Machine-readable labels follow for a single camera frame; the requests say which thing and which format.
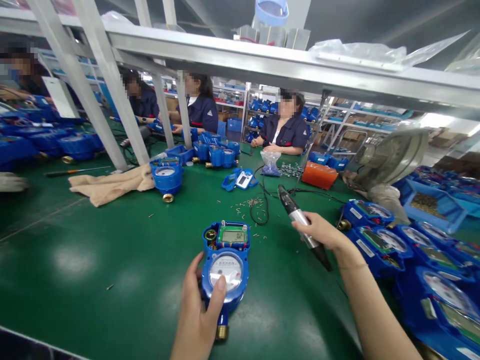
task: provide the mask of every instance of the screwdriver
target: screwdriver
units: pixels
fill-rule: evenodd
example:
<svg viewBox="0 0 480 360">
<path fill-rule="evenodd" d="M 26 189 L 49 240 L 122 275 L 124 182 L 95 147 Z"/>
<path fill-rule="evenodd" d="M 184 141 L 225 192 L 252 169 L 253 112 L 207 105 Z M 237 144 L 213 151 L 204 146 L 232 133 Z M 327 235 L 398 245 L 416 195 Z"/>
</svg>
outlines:
<svg viewBox="0 0 480 360">
<path fill-rule="evenodd" d="M 111 166 L 92 167 L 92 168 L 89 168 L 89 169 L 75 169 L 75 170 L 46 172 L 43 175 L 46 176 L 47 178 L 55 178 L 57 176 L 75 174 L 75 173 L 79 173 L 79 172 L 82 172 L 82 171 L 98 170 L 98 169 L 106 169 L 106 168 L 111 168 Z"/>
</svg>

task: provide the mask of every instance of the dark hair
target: dark hair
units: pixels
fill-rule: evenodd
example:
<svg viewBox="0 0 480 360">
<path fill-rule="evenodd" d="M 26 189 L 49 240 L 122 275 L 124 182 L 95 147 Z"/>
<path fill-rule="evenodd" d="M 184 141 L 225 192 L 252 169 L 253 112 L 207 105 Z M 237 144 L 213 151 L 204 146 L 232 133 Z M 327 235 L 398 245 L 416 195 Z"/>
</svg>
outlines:
<svg viewBox="0 0 480 360">
<path fill-rule="evenodd" d="M 280 98 L 285 99 L 285 100 L 291 100 L 293 97 L 295 97 L 295 104 L 297 106 L 295 113 L 293 114 L 295 117 L 300 116 L 302 113 L 304 106 L 305 106 L 305 97 L 303 94 L 289 90 L 289 89 L 284 89 L 280 88 Z"/>
<path fill-rule="evenodd" d="M 127 85 L 130 84 L 132 81 L 136 81 L 138 86 L 140 86 L 140 90 L 142 92 L 153 92 L 154 90 L 142 80 L 140 74 L 136 70 L 130 70 L 127 68 L 120 69 L 120 76 L 123 81 L 123 85 L 125 86 L 125 90 L 127 90 Z"/>
<path fill-rule="evenodd" d="M 190 72 L 189 75 L 193 80 L 200 81 L 198 92 L 201 96 L 210 99 L 214 98 L 214 85 L 212 84 L 212 79 L 209 75 L 204 75 L 196 72 Z"/>
</svg>

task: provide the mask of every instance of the dark blue uniform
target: dark blue uniform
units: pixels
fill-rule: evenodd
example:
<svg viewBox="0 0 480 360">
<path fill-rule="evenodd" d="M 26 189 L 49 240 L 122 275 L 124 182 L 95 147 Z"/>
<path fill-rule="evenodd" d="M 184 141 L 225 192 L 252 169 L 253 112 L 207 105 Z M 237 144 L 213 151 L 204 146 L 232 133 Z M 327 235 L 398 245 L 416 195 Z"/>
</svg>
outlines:
<svg viewBox="0 0 480 360">
<path fill-rule="evenodd" d="M 157 103 L 157 94 L 154 91 L 142 91 L 141 97 L 130 96 L 130 105 L 133 113 L 141 118 L 156 118 L 160 109 Z"/>
<path fill-rule="evenodd" d="M 264 118 L 264 125 L 260 130 L 260 136 L 265 139 L 263 146 L 270 145 L 277 132 L 279 124 L 278 115 L 270 115 Z M 281 147 L 304 148 L 309 140 L 309 127 L 299 117 L 290 118 L 280 129 L 274 145 Z"/>
<path fill-rule="evenodd" d="M 176 107 L 180 114 L 180 105 Z M 216 134 L 219 128 L 219 113 L 215 100 L 210 97 L 199 96 L 188 107 L 188 120 L 192 128 L 204 128 L 206 131 Z"/>
</svg>

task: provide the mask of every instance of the blue plastic bin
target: blue plastic bin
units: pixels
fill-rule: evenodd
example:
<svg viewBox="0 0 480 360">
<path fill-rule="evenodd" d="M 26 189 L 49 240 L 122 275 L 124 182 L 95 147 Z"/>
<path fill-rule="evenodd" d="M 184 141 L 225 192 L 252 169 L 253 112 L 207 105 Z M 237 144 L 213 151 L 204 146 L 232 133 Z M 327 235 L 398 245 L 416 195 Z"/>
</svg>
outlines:
<svg viewBox="0 0 480 360">
<path fill-rule="evenodd" d="M 241 132 L 242 131 L 242 119 L 231 117 L 227 121 L 228 131 Z"/>
<path fill-rule="evenodd" d="M 400 203 L 409 218 L 430 223 L 449 234 L 457 231 L 468 214 L 468 210 L 463 208 L 455 198 L 440 189 L 406 179 L 399 183 L 398 190 L 400 190 Z M 418 193 L 437 198 L 436 210 L 447 220 L 413 207 L 412 200 Z"/>
</svg>

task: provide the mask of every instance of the label sticker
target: label sticker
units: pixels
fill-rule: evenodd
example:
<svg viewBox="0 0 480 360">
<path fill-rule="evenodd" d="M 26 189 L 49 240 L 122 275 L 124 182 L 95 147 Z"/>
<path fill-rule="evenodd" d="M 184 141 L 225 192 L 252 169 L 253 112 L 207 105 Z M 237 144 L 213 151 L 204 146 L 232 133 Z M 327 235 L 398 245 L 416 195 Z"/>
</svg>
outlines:
<svg viewBox="0 0 480 360">
<path fill-rule="evenodd" d="M 480 360 L 480 356 L 466 347 L 457 347 L 456 349 L 471 360 Z"/>
<path fill-rule="evenodd" d="M 368 248 L 367 245 L 360 239 L 356 241 L 359 247 L 368 255 L 369 258 L 373 258 L 375 256 L 374 252 Z"/>
<path fill-rule="evenodd" d="M 362 215 L 360 215 L 360 213 L 355 210 L 353 207 L 350 208 L 350 212 L 355 215 L 358 219 L 361 219 L 362 218 Z"/>
</svg>

